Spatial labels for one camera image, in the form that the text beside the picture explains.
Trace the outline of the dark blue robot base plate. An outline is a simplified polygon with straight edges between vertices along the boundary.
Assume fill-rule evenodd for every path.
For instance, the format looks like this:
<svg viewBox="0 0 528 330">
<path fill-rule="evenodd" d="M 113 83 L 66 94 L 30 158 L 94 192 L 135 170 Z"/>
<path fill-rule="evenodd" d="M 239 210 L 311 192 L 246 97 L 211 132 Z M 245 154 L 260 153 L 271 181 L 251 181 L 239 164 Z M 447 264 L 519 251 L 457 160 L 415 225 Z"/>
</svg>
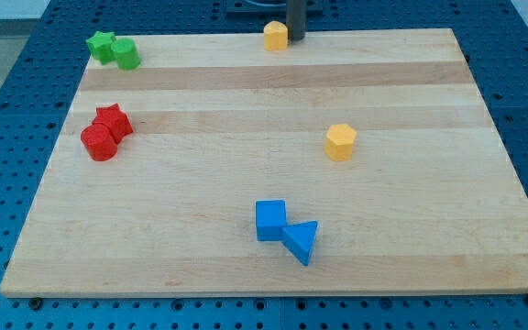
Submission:
<svg viewBox="0 0 528 330">
<path fill-rule="evenodd" d="M 324 11 L 323 0 L 305 0 L 308 15 L 320 15 Z M 240 17 L 248 15 L 284 15 L 287 0 L 225 0 L 225 15 Z"/>
</svg>

